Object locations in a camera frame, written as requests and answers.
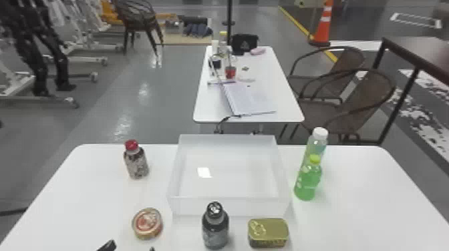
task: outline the tin can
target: tin can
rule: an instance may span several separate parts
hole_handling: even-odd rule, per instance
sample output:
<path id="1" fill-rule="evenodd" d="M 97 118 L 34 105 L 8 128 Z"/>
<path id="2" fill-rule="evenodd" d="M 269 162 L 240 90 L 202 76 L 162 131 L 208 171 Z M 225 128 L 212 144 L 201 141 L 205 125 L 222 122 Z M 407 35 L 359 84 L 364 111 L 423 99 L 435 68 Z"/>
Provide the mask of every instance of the tin can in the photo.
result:
<path id="1" fill-rule="evenodd" d="M 202 216 L 202 239 L 211 250 L 218 250 L 228 243 L 229 217 L 220 202 L 211 202 Z"/>
<path id="2" fill-rule="evenodd" d="M 137 238 L 148 240 L 162 231 L 162 216 L 154 208 L 144 208 L 132 218 L 132 229 Z"/>
<path id="3" fill-rule="evenodd" d="M 253 248 L 282 248 L 289 239 L 289 227 L 281 218 L 252 219 L 248 222 L 248 240 Z"/>
<path id="4" fill-rule="evenodd" d="M 125 142 L 126 151 L 123 153 L 126 169 L 132 179 L 138 180 L 148 175 L 150 168 L 146 161 L 145 151 L 139 147 L 136 140 Z"/>

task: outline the notebook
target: notebook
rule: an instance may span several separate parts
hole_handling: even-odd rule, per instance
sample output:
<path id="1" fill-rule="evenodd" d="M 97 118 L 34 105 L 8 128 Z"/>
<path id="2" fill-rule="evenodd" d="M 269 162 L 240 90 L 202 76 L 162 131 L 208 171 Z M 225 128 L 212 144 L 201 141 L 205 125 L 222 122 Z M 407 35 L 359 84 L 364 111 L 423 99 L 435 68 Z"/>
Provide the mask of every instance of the notebook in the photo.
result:
<path id="1" fill-rule="evenodd" d="M 222 83 L 222 91 L 228 99 L 234 115 L 274 113 L 276 109 L 265 92 L 256 83 Z"/>

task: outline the gold tin can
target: gold tin can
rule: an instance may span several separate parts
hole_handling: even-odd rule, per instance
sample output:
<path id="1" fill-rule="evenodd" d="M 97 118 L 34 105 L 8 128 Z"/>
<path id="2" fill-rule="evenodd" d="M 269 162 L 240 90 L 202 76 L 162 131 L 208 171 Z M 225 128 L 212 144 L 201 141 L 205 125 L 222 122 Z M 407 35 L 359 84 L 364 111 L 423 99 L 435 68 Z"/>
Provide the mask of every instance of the gold tin can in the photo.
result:
<path id="1" fill-rule="evenodd" d="M 289 227 L 282 218 L 252 219 L 248 222 L 248 240 L 253 248 L 282 248 L 289 239 Z"/>
<path id="2" fill-rule="evenodd" d="M 162 216 L 157 209 L 144 208 L 132 218 L 132 229 L 141 240 L 154 238 L 162 230 Z"/>

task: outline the red cup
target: red cup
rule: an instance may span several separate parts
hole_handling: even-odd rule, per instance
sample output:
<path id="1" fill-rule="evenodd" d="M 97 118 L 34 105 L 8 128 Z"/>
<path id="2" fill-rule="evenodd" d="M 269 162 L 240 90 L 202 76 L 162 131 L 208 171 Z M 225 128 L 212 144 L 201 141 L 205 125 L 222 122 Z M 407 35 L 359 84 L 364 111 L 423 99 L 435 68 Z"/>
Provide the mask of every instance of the red cup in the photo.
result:
<path id="1" fill-rule="evenodd" d="M 226 74 L 227 79 L 233 79 L 235 77 L 237 69 L 234 66 L 226 66 L 224 69 L 224 73 Z"/>

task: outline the table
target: table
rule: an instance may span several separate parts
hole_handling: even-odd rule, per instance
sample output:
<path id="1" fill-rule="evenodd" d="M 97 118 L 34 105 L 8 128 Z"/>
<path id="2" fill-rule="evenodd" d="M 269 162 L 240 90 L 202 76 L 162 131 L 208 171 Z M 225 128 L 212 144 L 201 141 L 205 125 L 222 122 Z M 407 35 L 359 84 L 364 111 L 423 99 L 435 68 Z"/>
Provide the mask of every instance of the table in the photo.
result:
<path id="1" fill-rule="evenodd" d="M 117 250 L 206 250 L 200 219 L 171 214 L 165 193 L 176 145 L 142 145 L 152 163 L 143 180 L 128 177 L 123 146 L 77 147 L 0 245 L 10 250 L 97 250 L 114 239 Z M 279 146 L 290 188 L 304 146 Z M 291 240 L 279 250 L 441 250 L 449 247 L 449 225 L 387 151 L 376 146 L 328 146 L 323 178 L 311 202 L 296 199 L 287 211 Z M 138 240 L 132 216 L 158 208 L 164 229 Z M 231 217 L 232 242 L 222 250 L 252 250 L 245 222 Z"/>
<path id="2" fill-rule="evenodd" d="M 415 66 L 392 114 L 388 118 L 382 133 L 374 143 L 380 145 L 384 142 L 404 100 L 410 93 L 419 72 L 425 71 L 449 85 L 449 45 L 436 37 L 383 37 L 373 68 L 379 67 L 386 49 L 405 59 Z"/>
<path id="3" fill-rule="evenodd" d="M 275 113 L 252 115 L 242 118 L 232 117 L 227 123 L 300 123 L 304 115 L 295 100 L 273 48 L 263 46 L 266 53 L 251 56 L 246 53 L 237 57 L 237 75 L 242 67 L 249 67 L 251 76 L 255 76 L 256 83 L 263 86 L 264 92 L 276 108 Z M 204 53 L 204 62 L 198 93 L 196 95 L 193 120 L 196 123 L 218 123 L 224 117 L 232 115 L 228 101 L 218 85 L 208 85 L 210 79 L 208 58 L 212 54 L 212 46 L 208 46 Z"/>

